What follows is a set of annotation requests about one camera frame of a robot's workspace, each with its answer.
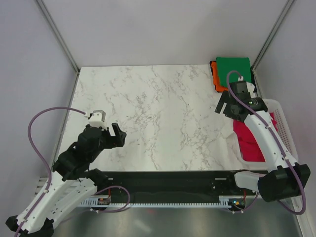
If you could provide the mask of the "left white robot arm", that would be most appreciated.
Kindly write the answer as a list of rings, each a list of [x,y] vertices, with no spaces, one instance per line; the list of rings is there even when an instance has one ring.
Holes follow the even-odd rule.
[[[90,170],[103,150],[124,146],[126,133],[112,123],[107,127],[88,124],[49,172],[48,180],[29,206],[6,220],[7,227],[20,237],[50,237],[62,218],[83,200],[108,190],[108,177],[99,169]]]

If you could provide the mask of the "red t shirt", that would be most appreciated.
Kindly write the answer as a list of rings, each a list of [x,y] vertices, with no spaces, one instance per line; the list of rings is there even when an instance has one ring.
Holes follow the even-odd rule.
[[[254,161],[258,154],[262,154],[269,169],[276,167],[279,140],[269,113],[261,111],[248,115],[244,121],[235,120],[233,128],[244,160]]]

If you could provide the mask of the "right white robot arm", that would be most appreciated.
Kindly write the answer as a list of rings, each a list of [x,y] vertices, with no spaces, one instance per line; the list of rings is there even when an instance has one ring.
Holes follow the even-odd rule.
[[[235,177],[226,182],[229,193],[235,195],[246,188],[258,192],[266,202],[298,196],[306,200],[304,187],[311,171],[306,164],[300,165],[283,144],[262,98],[251,98],[248,92],[234,96],[225,91],[215,112],[244,123],[254,136],[266,163],[267,174],[252,171],[235,173]]]

